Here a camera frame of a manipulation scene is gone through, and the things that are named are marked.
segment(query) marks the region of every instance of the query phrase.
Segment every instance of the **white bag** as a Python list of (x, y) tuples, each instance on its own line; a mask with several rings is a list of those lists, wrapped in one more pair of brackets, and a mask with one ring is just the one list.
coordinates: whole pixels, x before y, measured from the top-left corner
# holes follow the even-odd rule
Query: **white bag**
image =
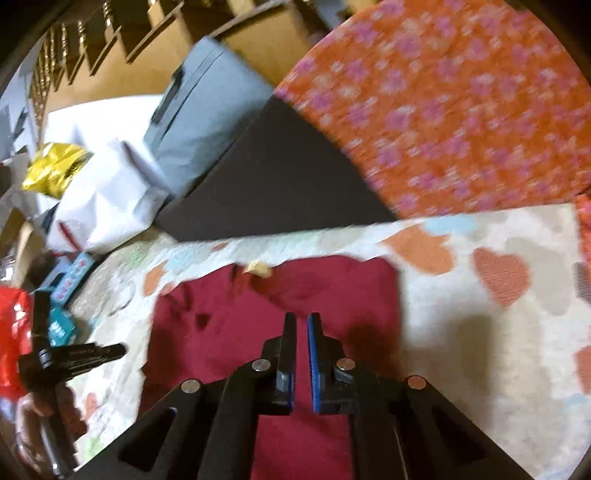
[(119, 141), (92, 156), (64, 192), (47, 248), (106, 254), (146, 230), (167, 192), (150, 185)]

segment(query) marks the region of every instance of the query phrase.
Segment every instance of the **cardboard box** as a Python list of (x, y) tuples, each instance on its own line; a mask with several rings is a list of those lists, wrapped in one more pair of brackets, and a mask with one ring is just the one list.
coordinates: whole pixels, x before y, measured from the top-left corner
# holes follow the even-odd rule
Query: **cardboard box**
[(18, 209), (12, 210), (0, 232), (0, 261), (10, 253), (13, 245), (16, 246), (16, 258), (12, 277), (7, 284), (30, 290), (30, 286), (26, 285), (27, 274), (33, 261), (46, 251), (45, 240)]

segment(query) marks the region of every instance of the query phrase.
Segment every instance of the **blue gripper pad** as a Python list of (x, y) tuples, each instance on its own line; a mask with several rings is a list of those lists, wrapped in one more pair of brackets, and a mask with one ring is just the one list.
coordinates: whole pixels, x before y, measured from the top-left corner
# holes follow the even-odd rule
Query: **blue gripper pad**
[(318, 369), (318, 356), (316, 351), (316, 340), (314, 338), (314, 325), (312, 315), (308, 317), (308, 353), (310, 355), (312, 405), (314, 407), (314, 413), (320, 413), (320, 372)]

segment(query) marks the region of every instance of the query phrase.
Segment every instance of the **red cloth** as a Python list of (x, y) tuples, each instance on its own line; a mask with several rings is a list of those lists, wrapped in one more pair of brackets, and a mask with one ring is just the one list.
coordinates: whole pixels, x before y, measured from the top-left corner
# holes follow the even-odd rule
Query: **red cloth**
[(397, 272), (382, 258), (306, 258), (279, 265), (264, 280), (228, 265), (160, 297), (140, 412), (188, 378), (208, 383), (256, 359), (279, 336), (285, 312), (297, 315), (295, 406), (289, 417), (259, 419), (252, 479), (352, 477), (346, 416), (312, 411), (306, 320), (320, 312), (324, 332), (345, 353), (395, 375), (400, 325)]

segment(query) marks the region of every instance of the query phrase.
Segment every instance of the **orange heart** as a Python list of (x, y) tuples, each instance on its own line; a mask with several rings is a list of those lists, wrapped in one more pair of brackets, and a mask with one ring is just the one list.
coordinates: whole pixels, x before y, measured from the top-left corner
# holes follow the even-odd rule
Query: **orange heart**
[(530, 287), (527, 264), (516, 255), (498, 255), (480, 247), (472, 252), (476, 272), (502, 307), (510, 307)]
[(449, 272), (454, 265), (449, 249), (442, 245), (449, 239), (447, 235), (431, 236), (420, 225), (411, 225), (393, 236), (382, 240), (384, 245), (416, 269), (431, 275)]
[(150, 295), (152, 295), (152, 293), (156, 291), (156, 288), (158, 288), (160, 279), (166, 273), (166, 270), (164, 268), (165, 265), (166, 262), (162, 262), (160, 265), (154, 267), (152, 270), (146, 273), (143, 288), (144, 297), (149, 297)]

